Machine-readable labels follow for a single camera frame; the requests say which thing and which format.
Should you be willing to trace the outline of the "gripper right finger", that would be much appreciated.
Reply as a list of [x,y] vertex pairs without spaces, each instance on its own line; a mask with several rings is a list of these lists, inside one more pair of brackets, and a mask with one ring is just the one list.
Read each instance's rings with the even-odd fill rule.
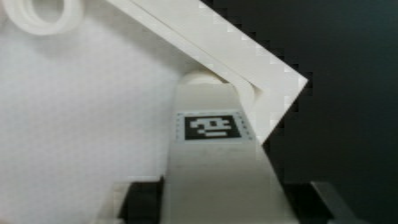
[[284,183],[298,224],[357,224],[359,218],[330,183]]

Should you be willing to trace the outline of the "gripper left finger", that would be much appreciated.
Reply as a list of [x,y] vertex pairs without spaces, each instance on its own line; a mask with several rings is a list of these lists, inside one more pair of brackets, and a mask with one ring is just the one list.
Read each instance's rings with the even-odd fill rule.
[[160,224],[163,178],[119,182],[99,210],[99,224]]

